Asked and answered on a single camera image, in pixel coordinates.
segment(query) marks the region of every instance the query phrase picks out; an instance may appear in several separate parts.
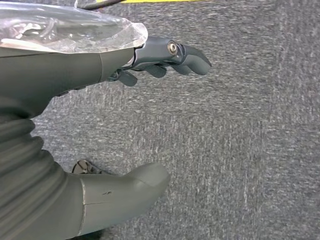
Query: transparent plastic cover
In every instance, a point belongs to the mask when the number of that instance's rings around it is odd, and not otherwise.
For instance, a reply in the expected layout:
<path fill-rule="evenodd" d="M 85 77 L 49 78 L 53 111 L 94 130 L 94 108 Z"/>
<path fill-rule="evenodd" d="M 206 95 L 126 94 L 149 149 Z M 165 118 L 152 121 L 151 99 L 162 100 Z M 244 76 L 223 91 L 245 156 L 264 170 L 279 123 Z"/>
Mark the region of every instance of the transparent plastic cover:
<path fill-rule="evenodd" d="M 0 1 L 0 47 L 65 54 L 103 53 L 144 44 L 142 23 L 71 6 Z"/>

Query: robotic hand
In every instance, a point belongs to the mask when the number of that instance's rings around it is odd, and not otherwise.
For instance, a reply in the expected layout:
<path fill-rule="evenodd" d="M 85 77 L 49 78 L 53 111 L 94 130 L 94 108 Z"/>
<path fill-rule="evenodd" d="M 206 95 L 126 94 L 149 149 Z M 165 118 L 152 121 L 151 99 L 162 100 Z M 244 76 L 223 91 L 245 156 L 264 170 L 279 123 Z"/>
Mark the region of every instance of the robotic hand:
<path fill-rule="evenodd" d="M 127 86 L 134 86 L 137 79 L 128 72 L 146 71 L 155 78 L 165 77 L 167 67 L 172 67 L 182 75 L 194 72 L 206 75 L 211 68 L 211 62 L 202 52 L 187 45 L 176 43 L 163 37 L 149 36 L 140 48 L 136 48 L 134 55 L 128 64 L 118 69 L 108 81 L 120 81 Z"/>
<path fill-rule="evenodd" d="M 63 171 L 30 120 L 54 97 L 103 81 L 134 86 L 130 71 L 161 78 L 168 67 L 205 75 L 202 52 L 149 37 L 139 48 L 62 54 L 0 47 L 0 240 L 64 240 L 102 230 L 146 212 L 168 185 L 162 165 L 124 176 Z"/>

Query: metal screw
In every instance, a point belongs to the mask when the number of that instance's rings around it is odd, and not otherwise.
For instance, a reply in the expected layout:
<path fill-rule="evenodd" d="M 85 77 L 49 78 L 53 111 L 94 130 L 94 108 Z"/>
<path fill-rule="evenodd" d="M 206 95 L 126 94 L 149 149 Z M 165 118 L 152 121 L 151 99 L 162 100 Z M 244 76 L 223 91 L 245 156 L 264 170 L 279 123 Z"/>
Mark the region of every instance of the metal screw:
<path fill-rule="evenodd" d="M 174 41 L 170 41 L 168 43 L 168 50 L 171 55 L 176 55 L 178 51 L 178 48 L 177 47 L 177 44 Z"/>

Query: gray plastic casing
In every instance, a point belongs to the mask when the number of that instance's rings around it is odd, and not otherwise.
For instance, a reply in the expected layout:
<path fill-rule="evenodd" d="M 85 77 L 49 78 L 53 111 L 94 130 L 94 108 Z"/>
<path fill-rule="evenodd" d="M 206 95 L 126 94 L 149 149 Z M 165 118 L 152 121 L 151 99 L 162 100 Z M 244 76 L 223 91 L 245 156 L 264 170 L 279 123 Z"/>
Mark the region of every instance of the gray plastic casing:
<path fill-rule="evenodd" d="M 32 137 L 54 97 L 100 83 L 134 50 L 60 54 L 0 48 L 0 240 L 65 240 L 146 212 L 170 181 L 149 163 L 124 176 L 66 173 Z"/>

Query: gray carpet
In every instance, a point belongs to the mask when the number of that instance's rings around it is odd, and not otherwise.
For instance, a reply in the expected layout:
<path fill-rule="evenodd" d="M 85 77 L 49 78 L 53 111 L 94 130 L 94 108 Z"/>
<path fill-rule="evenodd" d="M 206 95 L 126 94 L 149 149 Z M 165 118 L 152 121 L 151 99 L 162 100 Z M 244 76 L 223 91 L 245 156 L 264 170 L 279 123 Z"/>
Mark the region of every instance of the gray carpet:
<path fill-rule="evenodd" d="M 34 134 L 67 171 L 86 158 L 119 174 L 160 162 L 171 174 L 146 214 L 91 239 L 320 239 L 320 1 L 108 12 L 202 49 L 213 68 L 94 85 L 54 99 L 35 120 Z"/>

